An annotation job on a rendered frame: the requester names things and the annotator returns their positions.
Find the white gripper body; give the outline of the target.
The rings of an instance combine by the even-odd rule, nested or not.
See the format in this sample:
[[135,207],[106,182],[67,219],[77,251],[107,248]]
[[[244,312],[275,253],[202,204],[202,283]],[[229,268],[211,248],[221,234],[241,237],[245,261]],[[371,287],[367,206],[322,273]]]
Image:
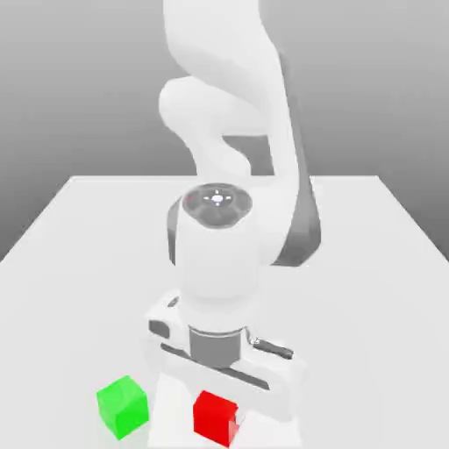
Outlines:
[[280,422],[297,415],[305,362],[292,350],[266,340],[243,342],[241,358],[226,368],[207,367],[179,348],[158,342],[154,355],[160,370],[188,388],[209,391]]

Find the small red cube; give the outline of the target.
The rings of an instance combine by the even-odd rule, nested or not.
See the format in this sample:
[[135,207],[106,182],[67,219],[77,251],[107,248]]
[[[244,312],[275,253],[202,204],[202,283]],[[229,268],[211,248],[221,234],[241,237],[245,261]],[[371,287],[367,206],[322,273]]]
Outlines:
[[229,422],[236,409],[242,409],[237,403],[203,390],[193,404],[194,432],[229,448],[236,435],[229,434]]

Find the small green cube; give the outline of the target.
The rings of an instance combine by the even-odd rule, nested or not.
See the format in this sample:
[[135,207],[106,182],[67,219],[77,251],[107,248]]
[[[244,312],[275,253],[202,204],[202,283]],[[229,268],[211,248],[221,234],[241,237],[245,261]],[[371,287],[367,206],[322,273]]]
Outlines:
[[103,423],[117,440],[149,422],[146,392],[130,375],[98,390],[96,400]]

